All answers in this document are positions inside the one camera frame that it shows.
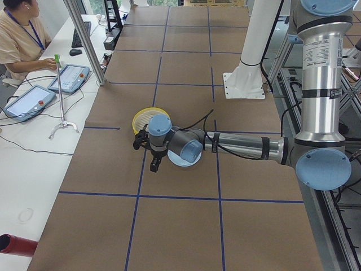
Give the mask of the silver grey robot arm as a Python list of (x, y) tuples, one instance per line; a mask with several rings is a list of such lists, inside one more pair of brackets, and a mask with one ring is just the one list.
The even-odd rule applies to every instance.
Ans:
[(267, 137), (179, 128), (162, 113), (150, 118), (146, 148), (156, 172), (169, 152), (178, 161), (195, 164), (204, 150), (226, 152), (248, 160), (274, 160), (296, 171), (315, 190), (334, 190), (351, 176), (345, 138), (338, 130), (342, 95), (342, 49), (350, 29), (354, 1), (293, 1), (290, 29), (303, 43), (301, 128), (293, 142)]

